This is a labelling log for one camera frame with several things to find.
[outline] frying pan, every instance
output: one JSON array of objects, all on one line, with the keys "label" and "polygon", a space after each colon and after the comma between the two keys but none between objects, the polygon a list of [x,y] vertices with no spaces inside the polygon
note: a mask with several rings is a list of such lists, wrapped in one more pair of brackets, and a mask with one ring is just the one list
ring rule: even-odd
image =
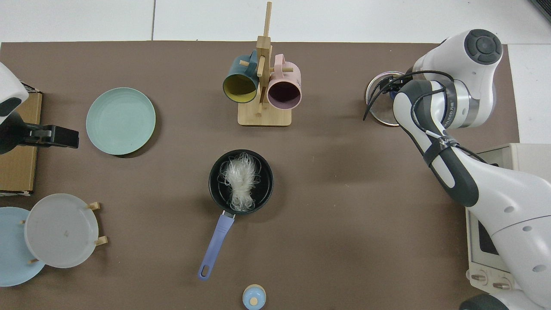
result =
[{"label": "frying pan", "polygon": [[69,194],[44,197],[25,223],[25,241],[31,254],[46,265],[69,268],[94,251],[98,222],[87,203]]},{"label": "frying pan", "polygon": [[[226,162],[236,158],[241,153],[247,153],[255,160],[257,173],[259,175],[259,183],[251,190],[251,198],[255,203],[253,209],[247,211],[235,211],[230,207],[231,203],[231,188],[224,184],[223,177],[220,175],[220,168]],[[197,276],[200,280],[206,281],[210,277],[210,273],[218,257],[218,253],[224,242],[224,238],[234,223],[235,215],[244,215],[258,211],[263,207],[273,191],[273,174],[268,162],[258,153],[247,149],[236,149],[222,155],[210,170],[208,188],[214,202],[223,210],[222,215],[218,219],[218,223],[214,230],[214,234],[207,248],[207,252],[199,268]]]}]

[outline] teal mug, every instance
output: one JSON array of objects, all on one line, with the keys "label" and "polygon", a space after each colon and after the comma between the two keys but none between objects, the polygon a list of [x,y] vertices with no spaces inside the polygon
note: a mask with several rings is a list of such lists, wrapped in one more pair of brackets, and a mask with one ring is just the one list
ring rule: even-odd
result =
[{"label": "teal mug", "polygon": [[[240,65],[240,61],[246,61],[249,65]],[[224,94],[237,103],[247,103],[254,99],[258,89],[257,65],[256,50],[250,55],[241,55],[234,59],[230,72],[224,79],[224,83],[222,83]]]}]

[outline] cardboard box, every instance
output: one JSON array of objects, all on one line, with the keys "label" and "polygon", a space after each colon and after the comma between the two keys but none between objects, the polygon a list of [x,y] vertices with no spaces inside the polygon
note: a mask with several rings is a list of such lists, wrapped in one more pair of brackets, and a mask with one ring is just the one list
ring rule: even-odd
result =
[{"label": "cardboard box", "polygon": [[[16,111],[24,122],[39,124],[42,93],[24,83],[23,85],[29,98]],[[0,196],[30,195],[34,190],[36,152],[35,146],[16,146],[0,156]]]}]

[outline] purple handle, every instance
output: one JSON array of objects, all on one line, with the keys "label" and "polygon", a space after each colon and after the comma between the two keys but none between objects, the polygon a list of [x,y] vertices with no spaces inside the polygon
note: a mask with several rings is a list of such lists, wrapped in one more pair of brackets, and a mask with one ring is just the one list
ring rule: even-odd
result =
[{"label": "purple handle", "polygon": [[[201,267],[199,268],[199,273],[197,273],[199,280],[206,281],[210,277],[210,273],[212,272],[212,268],[214,267],[214,263],[216,262],[216,258],[218,257],[218,253],[220,252],[220,248],[224,242],[224,238],[226,238],[226,234],[230,230],[234,220],[235,219],[231,217],[220,215],[218,224],[216,224],[216,228],[214,229],[214,235],[212,235],[212,239],[208,244],[207,252],[205,253]],[[206,274],[203,273],[205,268],[208,268]]]}]

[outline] wooden mug tree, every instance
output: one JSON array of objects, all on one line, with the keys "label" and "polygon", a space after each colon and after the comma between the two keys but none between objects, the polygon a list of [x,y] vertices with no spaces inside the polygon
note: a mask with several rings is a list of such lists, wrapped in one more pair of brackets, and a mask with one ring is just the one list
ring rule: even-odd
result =
[{"label": "wooden mug tree", "polygon": [[[268,103],[267,89],[270,80],[270,67],[272,57],[272,42],[268,36],[270,17],[272,15],[272,2],[266,5],[266,19],[264,20],[264,35],[259,35],[256,41],[258,56],[258,90],[256,97],[248,103],[240,103],[237,108],[237,122],[242,126],[289,126],[291,125],[291,110],[280,110]],[[239,64],[248,66],[246,61]],[[283,72],[292,72],[292,68],[283,68]]]}]

